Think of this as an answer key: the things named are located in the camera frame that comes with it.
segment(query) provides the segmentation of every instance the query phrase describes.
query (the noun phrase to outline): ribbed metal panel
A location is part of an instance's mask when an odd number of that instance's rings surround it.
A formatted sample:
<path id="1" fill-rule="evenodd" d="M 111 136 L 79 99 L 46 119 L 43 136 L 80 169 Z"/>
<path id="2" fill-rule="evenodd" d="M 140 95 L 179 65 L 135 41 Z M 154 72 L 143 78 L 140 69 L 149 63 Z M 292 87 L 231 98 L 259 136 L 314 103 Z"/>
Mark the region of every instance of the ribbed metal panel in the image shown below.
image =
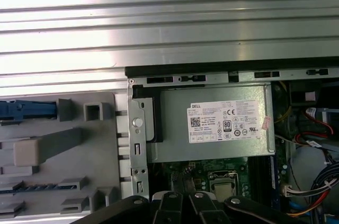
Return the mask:
<path id="1" fill-rule="evenodd" d="M 0 96 L 120 91 L 125 66 L 337 56 L 338 15 L 339 0 L 0 0 Z"/>

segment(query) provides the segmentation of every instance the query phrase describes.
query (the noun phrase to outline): power supply label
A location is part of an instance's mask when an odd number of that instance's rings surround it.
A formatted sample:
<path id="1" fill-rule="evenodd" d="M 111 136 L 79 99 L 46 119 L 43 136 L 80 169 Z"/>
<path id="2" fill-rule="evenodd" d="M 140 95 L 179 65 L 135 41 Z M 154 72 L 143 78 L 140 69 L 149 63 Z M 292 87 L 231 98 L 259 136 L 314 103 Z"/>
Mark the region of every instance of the power supply label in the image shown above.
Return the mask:
<path id="1" fill-rule="evenodd" d="M 192 103 L 187 118 L 191 144 L 261 137 L 255 100 Z"/>

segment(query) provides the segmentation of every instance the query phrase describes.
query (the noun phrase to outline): white connector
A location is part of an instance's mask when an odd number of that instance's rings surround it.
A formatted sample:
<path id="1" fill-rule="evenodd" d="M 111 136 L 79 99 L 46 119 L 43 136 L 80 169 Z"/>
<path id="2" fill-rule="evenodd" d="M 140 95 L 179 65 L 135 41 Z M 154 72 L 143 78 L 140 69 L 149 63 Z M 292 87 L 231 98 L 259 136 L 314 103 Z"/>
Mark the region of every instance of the white connector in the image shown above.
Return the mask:
<path id="1" fill-rule="evenodd" d="M 282 184 L 281 185 L 281 193 L 282 193 L 282 195 L 284 196 L 284 197 L 286 197 L 286 198 L 289 198 L 289 197 L 291 197 L 291 196 L 293 196 L 293 195 L 291 195 L 289 192 L 288 192 L 288 189 L 292 189 L 292 186 L 291 185 L 289 185 L 289 184 Z"/>

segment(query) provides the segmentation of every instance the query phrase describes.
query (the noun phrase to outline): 80 plus logo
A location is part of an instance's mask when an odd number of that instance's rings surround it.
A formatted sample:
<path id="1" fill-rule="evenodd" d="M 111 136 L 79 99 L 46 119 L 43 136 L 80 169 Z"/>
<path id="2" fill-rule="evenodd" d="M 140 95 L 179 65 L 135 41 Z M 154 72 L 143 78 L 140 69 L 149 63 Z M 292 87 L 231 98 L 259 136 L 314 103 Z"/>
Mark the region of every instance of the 80 plus logo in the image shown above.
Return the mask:
<path id="1" fill-rule="evenodd" d="M 232 122 L 231 121 L 223 121 L 224 132 L 231 132 L 232 131 Z"/>

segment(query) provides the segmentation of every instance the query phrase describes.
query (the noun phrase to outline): barcode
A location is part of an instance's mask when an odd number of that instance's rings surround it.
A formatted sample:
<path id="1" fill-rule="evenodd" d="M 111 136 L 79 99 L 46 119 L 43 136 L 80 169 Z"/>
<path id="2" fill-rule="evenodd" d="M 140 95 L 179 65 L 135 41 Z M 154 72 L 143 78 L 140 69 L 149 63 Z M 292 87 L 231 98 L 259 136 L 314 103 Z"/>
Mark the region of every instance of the barcode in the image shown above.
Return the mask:
<path id="1" fill-rule="evenodd" d="M 200 117 L 191 118 L 191 127 L 200 127 Z"/>

